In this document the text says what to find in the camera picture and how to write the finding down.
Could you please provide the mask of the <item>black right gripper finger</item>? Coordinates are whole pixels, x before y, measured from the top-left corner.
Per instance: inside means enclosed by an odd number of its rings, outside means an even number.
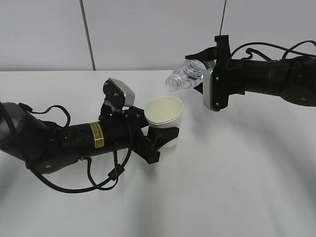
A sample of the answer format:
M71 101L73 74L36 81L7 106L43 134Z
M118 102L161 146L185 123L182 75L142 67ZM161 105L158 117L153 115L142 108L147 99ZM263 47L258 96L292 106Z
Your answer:
M194 87L194 90L198 91L199 93L203 94L203 83L200 83L196 87Z
M186 60L214 61L217 59L217 48L207 48L199 53L186 55Z

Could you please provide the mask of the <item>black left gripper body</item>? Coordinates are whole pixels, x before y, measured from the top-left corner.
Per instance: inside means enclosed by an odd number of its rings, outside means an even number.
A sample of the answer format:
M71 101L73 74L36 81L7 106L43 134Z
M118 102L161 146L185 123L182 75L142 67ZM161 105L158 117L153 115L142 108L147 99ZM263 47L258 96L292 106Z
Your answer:
M129 149L142 157L148 164L159 161L160 152L155 151L145 137L142 128L146 123L127 123L122 119L123 111L113 112L109 106L102 106L99 116L104 136L104 149L112 151Z

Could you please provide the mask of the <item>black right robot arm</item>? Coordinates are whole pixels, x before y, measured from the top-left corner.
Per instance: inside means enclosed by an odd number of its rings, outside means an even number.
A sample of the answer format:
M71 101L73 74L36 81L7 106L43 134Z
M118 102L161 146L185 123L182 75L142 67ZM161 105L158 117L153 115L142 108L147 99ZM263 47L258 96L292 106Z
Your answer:
M316 57L282 47L281 59L273 60L244 44L247 57L233 59L228 35L214 38L215 47L187 55L206 65L203 82L195 87L203 95L203 103L210 110L220 111L228 106L229 96L246 92L272 95L305 107L316 105Z

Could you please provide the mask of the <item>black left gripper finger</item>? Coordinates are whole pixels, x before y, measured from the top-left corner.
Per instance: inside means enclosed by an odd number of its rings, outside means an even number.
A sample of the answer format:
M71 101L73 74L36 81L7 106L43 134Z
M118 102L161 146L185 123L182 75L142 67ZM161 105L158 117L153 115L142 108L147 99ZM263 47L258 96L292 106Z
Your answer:
M127 123L146 123L144 110L134 106L123 111L122 119Z
M174 147L178 142L178 127L156 128L149 127L148 139L155 151Z

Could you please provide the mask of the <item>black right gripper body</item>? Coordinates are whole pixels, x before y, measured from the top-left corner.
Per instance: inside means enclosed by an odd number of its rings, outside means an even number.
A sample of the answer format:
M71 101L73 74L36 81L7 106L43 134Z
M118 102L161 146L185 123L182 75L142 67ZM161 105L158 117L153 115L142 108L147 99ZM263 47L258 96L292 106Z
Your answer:
M213 69L216 77L220 77L228 95L244 95L245 89L241 82L240 60L231 59L231 51L228 36L216 36L214 38L217 48L217 59Z

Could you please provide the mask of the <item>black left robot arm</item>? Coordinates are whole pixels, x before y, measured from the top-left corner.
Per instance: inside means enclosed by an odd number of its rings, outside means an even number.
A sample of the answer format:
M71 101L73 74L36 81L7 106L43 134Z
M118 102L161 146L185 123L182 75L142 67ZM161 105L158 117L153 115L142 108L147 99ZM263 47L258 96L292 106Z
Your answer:
M159 149L176 139L179 128L149 127L144 111L137 107L112 112L102 106L99 120L60 126L35 118L35 112L22 103L3 104L17 131L22 149L41 174L56 172L85 157L131 149L148 164L159 161ZM142 128L149 127L145 135Z

